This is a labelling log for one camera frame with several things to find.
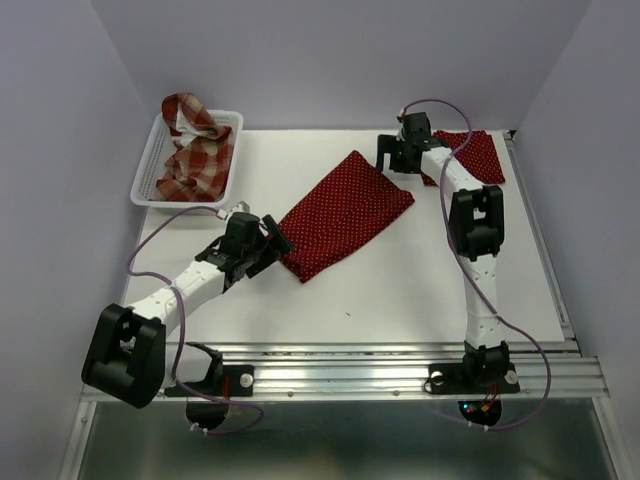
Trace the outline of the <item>red polka dot skirt pile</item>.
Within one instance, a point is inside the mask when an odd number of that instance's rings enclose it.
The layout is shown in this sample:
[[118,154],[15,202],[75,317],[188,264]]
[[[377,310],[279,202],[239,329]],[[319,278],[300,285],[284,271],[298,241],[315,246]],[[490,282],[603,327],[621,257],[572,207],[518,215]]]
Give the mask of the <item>red polka dot skirt pile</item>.
[[306,283],[352,255],[414,204],[354,150],[280,221],[293,250],[281,263]]

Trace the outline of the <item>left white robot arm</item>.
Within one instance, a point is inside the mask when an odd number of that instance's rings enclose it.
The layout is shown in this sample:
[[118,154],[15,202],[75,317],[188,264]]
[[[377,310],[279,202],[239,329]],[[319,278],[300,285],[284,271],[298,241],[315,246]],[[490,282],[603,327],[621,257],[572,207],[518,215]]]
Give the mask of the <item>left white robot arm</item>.
[[178,277],[149,272],[164,283],[161,289],[130,305],[105,307],[81,370],[82,382],[135,408],[147,406],[162,389],[179,385],[177,363],[185,341],[171,355],[167,337],[175,330],[184,335],[190,314],[293,249],[271,216],[230,214],[224,234],[195,255]]

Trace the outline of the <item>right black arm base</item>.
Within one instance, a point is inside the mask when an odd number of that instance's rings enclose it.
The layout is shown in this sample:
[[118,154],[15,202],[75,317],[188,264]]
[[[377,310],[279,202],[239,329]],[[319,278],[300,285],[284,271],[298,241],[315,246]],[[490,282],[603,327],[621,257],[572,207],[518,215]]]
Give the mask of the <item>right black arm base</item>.
[[428,367],[423,390],[432,395],[484,395],[487,393],[517,394],[520,384],[510,384],[504,372],[481,368],[472,372],[462,363],[436,363]]

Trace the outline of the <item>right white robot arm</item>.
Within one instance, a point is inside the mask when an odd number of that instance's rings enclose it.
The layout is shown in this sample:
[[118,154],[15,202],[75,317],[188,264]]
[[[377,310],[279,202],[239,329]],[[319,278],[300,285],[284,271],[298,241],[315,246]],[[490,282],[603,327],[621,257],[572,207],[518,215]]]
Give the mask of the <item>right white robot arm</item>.
[[505,238],[503,192],[482,183],[433,136],[425,113],[397,117],[397,134],[377,140],[376,169],[424,174],[440,189],[447,241],[464,276],[466,334],[457,362],[429,367],[425,389],[436,395],[480,394],[505,380],[509,348],[495,312],[496,260]]

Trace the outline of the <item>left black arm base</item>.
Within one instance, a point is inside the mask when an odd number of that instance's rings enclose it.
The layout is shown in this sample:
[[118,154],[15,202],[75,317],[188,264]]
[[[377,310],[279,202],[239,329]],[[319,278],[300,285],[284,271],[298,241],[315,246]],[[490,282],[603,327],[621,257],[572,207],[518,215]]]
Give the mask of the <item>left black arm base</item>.
[[248,398],[253,395],[255,368],[253,365],[211,365],[206,373],[194,381],[187,381],[181,388],[186,394],[230,399]]

